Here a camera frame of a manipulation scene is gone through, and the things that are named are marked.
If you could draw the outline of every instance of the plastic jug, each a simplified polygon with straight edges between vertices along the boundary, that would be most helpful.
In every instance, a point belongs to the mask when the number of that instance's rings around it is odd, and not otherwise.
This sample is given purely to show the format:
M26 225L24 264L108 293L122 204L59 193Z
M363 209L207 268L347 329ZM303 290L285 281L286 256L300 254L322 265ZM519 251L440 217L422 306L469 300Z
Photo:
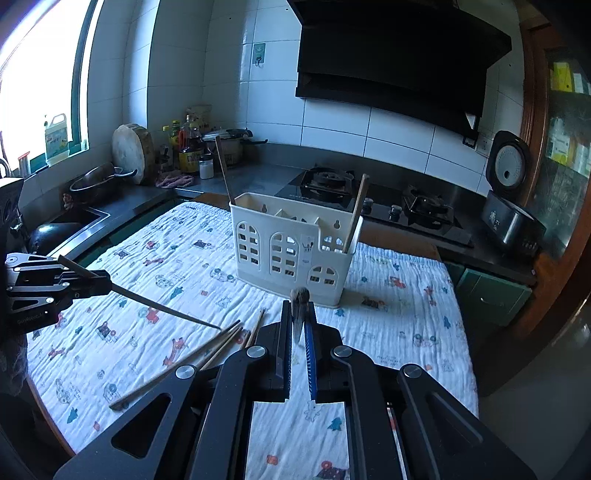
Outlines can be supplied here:
M60 113L53 117L50 124L46 122L45 154L46 162L50 167L68 158L70 155L68 121L65 113Z

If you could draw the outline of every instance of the range hood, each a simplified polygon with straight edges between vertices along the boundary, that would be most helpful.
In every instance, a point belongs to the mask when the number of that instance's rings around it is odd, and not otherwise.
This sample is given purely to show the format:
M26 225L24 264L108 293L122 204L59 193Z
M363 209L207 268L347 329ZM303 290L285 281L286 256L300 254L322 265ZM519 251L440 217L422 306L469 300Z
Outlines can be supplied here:
M451 0L288 0L301 98L402 113L476 141L486 71L511 38Z

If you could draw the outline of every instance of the white muslin blanket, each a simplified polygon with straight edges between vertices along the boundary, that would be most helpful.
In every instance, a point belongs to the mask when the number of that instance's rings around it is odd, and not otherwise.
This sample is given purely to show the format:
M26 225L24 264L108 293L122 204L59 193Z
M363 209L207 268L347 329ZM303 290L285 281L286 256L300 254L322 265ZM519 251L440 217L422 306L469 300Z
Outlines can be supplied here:
M235 277L230 213L209 205L175 207L89 268L104 269L122 287L221 327L239 319L253 329L263 307L265 324L281 316L282 298ZM376 364L423 366L478 415L462 317L442 263L358 244L340 307L317 307L316 315ZM121 415L108 408L111 401L216 333L116 293L77 300L58 324L28 335L30 376L65 440L79 452ZM302 336L293 345L290 399L255 405L248 478L349 477L344 406L310 401L307 383Z

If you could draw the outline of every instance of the stove knob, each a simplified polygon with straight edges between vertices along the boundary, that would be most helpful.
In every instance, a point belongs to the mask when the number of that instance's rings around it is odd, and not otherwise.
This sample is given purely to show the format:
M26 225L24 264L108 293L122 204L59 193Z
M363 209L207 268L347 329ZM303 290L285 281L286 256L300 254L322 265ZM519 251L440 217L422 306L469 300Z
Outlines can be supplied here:
M390 220L398 222L400 220L400 214L402 213L402 207L400 205L392 205L390 209Z
M373 199L365 197L365 200L363 200L363 206L361 207L361 213L368 215L369 213L371 213L371 207L373 206Z

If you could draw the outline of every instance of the green cabinet door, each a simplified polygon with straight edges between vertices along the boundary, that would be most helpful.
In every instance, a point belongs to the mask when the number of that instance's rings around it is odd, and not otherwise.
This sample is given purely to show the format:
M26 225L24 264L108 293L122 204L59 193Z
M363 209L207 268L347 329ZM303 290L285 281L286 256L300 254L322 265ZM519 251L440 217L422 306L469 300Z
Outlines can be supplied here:
M444 262L447 268L447 272L449 273L449 277L452 279L453 287L456 288L457 284L459 283L462 275L464 274L464 270L466 267L464 265L458 265L457 263L453 262Z
M456 297L464 323L488 322L507 326L531 295L531 289L485 273L463 273Z

